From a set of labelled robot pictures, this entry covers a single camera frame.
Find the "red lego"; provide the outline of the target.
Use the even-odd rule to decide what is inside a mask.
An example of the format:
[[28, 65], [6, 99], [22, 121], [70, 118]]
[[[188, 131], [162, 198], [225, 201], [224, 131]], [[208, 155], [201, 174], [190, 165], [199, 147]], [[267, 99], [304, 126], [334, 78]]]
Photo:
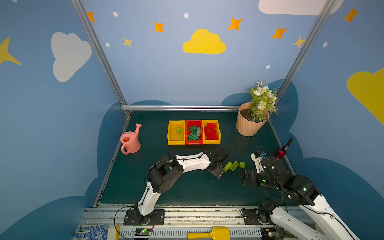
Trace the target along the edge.
[[218, 135], [216, 132], [210, 132], [209, 134], [205, 134], [206, 140], [213, 140], [217, 141], [219, 139]]

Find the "red long lego brick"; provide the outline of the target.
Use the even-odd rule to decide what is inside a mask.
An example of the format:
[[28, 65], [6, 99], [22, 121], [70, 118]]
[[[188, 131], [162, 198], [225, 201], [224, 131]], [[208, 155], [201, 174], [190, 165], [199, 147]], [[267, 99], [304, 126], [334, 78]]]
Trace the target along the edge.
[[211, 132], [211, 129], [209, 127], [204, 127], [204, 133], [207, 135]]

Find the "dark green lego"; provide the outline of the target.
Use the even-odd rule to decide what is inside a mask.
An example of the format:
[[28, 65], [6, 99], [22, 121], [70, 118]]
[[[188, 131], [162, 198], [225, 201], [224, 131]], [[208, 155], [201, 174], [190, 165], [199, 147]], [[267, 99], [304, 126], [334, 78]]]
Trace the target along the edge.
[[197, 126], [190, 126], [189, 131], [196, 134]]
[[196, 135], [199, 137], [201, 135], [201, 128], [197, 127]]
[[191, 134], [189, 134], [189, 135], [195, 137], [195, 139], [196, 139], [195, 141], [198, 141], [199, 138], [200, 138], [200, 137], [198, 137], [197, 135], [195, 135], [194, 133], [191, 133]]
[[190, 136], [190, 135], [188, 135], [187, 139], [188, 139], [189, 141], [195, 141], [195, 140], [196, 140], [195, 137]]

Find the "dark green lego top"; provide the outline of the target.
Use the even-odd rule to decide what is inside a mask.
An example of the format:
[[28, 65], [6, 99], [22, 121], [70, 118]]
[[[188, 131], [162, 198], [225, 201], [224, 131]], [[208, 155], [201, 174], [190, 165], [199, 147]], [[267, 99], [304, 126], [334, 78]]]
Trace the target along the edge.
[[189, 131], [196, 134], [197, 126], [190, 126]]

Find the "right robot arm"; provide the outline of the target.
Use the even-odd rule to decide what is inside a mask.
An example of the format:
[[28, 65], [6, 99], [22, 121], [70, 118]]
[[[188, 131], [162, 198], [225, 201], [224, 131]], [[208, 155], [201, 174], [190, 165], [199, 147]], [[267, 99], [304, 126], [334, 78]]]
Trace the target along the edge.
[[278, 191], [296, 203], [320, 227], [322, 233], [296, 219], [273, 200], [256, 209], [242, 209], [246, 225], [277, 225], [299, 240], [357, 240], [358, 236], [331, 208], [320, 189], [307, 177], [293, 175], [281, 159], [265, 154], [251, 155], [255, 170], [244, 170], [238, 177], [245, 186]]

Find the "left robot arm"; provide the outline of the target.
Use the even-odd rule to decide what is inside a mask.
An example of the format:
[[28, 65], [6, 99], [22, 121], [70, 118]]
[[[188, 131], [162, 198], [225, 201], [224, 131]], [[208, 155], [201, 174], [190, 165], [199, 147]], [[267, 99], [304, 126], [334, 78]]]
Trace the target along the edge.
[[136, 214], [139, 217], [149, 216], [154, 211], [161, 194], [173, 187], [182, 174], [207, 170], [220, 179], [225, 172], [222, 162], [228, 157], [228, 152], [224, 148], [188, 156], [166, 153], [148, 171], [145, 192], [134, 207]]

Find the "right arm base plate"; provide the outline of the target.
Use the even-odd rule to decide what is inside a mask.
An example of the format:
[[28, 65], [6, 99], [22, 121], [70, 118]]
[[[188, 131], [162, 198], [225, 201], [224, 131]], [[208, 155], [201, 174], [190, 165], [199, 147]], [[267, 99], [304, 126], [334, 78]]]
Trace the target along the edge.
[[270, 217], [263, 210], [259, 209], [241, 209], [241, 215], [245, 225], [269, 225]]

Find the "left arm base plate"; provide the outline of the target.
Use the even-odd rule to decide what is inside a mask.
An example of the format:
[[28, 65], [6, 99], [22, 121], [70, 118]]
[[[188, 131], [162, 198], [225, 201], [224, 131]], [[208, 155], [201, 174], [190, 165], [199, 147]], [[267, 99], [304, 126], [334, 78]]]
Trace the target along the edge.
[[142, 216], [136, 209], [129, 209], [124, 218], [124, 226], [163, 226], [165, 221], [165, 210], [154, 210], [146, 216]]

